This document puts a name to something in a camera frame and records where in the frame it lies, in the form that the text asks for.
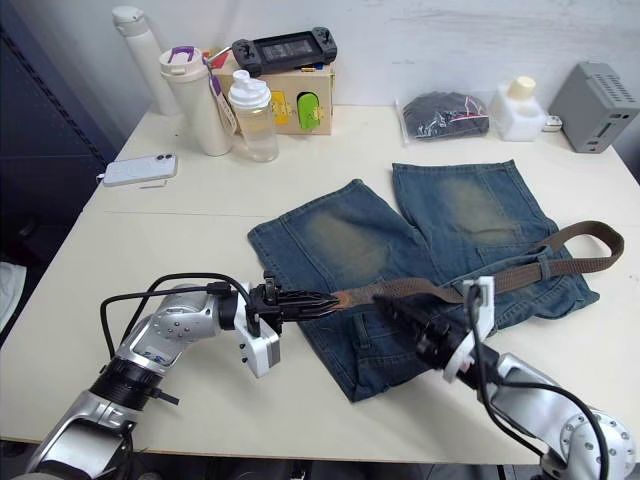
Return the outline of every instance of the white phone case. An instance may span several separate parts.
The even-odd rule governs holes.
[[[173,153],[163,153],[149,157],[111,162],[104,172],[105,187],[147,182],[175,176],[178,157]]]

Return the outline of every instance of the white bottle lid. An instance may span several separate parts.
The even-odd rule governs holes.
[[[511,82],[507,90],[507,97],[520,101],[529,100],[533,97],[535,90],[536,81],[531,77],[522,76]]]
[[[229,89],[229,101],[240,108],[266,107],[271,101],[271,91],[267,82],[251,78],[246,70],[236,70]]]
[[[123,37],[135,37],[149,31],[144,12],[137,7],[122,5],[111,10],[113,24]]]
[[[209,69],[202,63],[202,52],[196,47],[174,47],[158,60],[160,72],[169,82],[193,82],[209,75]]]

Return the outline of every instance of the gray box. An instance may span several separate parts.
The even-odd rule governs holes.
[[[640,102],[606,63],[576,65],[549,107],[574,150],[600,153],[640,112]]]

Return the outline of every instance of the brown belt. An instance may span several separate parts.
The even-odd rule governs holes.
[[[570,239],[579,235],[591,235],[602,240],[611,250],[608,257],[596,258],[561,258],[540,263],[530,263],[520,267],[514,267],[493,275],[495,293],[504,293],[518,288],[526,287],[543,278],[557,277],[560,275],[577,275],[580,273],[593,273],[606,270],[613,265],[624,252],[624,238],[606,223],[586,221],[563,228],[557,233],[535,244],[531,250],[549,246],[553,252],[557,252]],[[340,301],[333,310],[344,310],[372,303],[372,297],[383,295],[392,298],[403,298],[412,295],[434,295],[447,303],[462,303],[462,295],[452,287],[436,287],[426,278],[398,278],[380,283],[374,283],[365,287],[340,290],[332,295]]]

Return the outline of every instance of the denim shorts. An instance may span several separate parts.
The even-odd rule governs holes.
[[[460,292],[462,280],[555,255],[532,245],[558,231],[515,163],[420,167],[393,165],[398,215],[361,180],[249,232],[264,267],[285,289],[334,292],[402,277],[424,277]],[[498,295],[496,329],[535,315],[556,319],[595,302],[581,275],[543,279]],[[432,317],[464,322],[460,305],[423,299]],[[429,367],[415,342],[373,305],[300,322],[343,392],[358,401]]]

